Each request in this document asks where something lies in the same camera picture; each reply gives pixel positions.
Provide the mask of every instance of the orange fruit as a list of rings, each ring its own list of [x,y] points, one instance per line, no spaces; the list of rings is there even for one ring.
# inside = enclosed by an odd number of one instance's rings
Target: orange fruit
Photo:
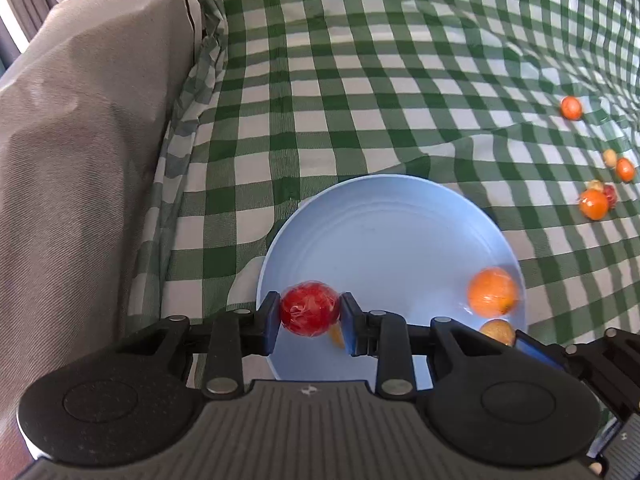
[[[622,156],[618,159],[618,163],[616,164],[616,173],[623,182],[630,182],[634,179],[636,168],[634,168],[634,165],[628,158]]]
[[[504,316],[518,301],[518,287],[506,270],[489,267],[473,277],[466,298],[478,316]]]
[[[329,337],[331,342],[336,345],[340,350],[344,350],[344,339],[342,339],[342,330],[339,323],[334,323],[329,328]]]
[[[588,189],[580,195],[580,211],[591,220],[602,220],[609,210],[607,197],[601,191]]]
[[[578,99],[572,96],[562,99],[560,111],[565,118],[571,121],[577,121],[582,117],[582,105]]]
[[[480,332],[507,346],[513,346],[513,343],[516,341],[516,331],[508,321],[503,319],[492,319],[491,321],[487,321],[480,327]]]

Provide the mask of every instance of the tangerine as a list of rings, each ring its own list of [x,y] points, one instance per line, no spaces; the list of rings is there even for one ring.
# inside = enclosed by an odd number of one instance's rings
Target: tangerine
[[[466,298],[478,316],[504,316],[518,301],[518,287],[506,270],[489,267],[473,277]]]
[[[560,103],[560,111],[566,119],[577,121],[582,117],[582,105],[572,96],[567,96]]]
[[[580,195],[580,211],[591,220],[602,220],[609,210],[606,195],[597,189],[588,189]]]
[[[623,182],[630,182],[636,174],[636,168],[628,158],[622,156],[616,164],[616,173]]]

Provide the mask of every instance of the cherry tomato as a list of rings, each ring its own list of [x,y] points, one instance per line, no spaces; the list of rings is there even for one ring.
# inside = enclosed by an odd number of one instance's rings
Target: cherry tomato
[[[616,188],[611,184],[605,184],[604,186],[604,196],[607,197],[607,203],[609,203],[609,209],[613,209],[616,206],[616,202],[618,201],[618,196],[616,195]]]
[[[636,174],[636,168],[628,158],[621,157],[616,164],[616,173],[623,182],[630,182]]]
[[[580,211],[591,220],[601,220],[609,210],[609,202],[604,193],[588,189],[580,195]]]
[[[299,283],[285,291],[280,320],[294,334],[315,337],[338,321],[338,293],[321,282]]]
[[[565,118],[571,121],[577,121],[582,117],[582,105],[578,99],[572,96],[562,99],[560,111]]]

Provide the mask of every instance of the small yellow fruit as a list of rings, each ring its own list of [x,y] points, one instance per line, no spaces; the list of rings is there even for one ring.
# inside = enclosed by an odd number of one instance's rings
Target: small yellow fruit
[[[599,180],[590,180],[587,183],[587,189],[595,189],[599,192],[604,192],[604,184]]]
[[[608,167],[615,168],[616,164],[618,163],[618,156],[612,149],[608,149],[604,150],[604,153],[602,153],[602,160],[604,160],[604,163]]]
[[[334,323],[329,328],[329,337],[331,337],[331,341],[336,345],[339,349],[344,350],[344,339],[342,339],[342,330],[340,330],[340,323]]]
[[[513,326],[503,319],[487,321],[480,327],[480,332],[507,346],[513,346],[516,340],[516,331],[513,329]]]

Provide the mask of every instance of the gray fabric cover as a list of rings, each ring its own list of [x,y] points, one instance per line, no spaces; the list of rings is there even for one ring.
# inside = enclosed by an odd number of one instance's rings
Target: gray fabric cover
[[[0,478],[20,394],[123,326],[146,198],[193,63],[184,0],[70,0],[0,79]]]

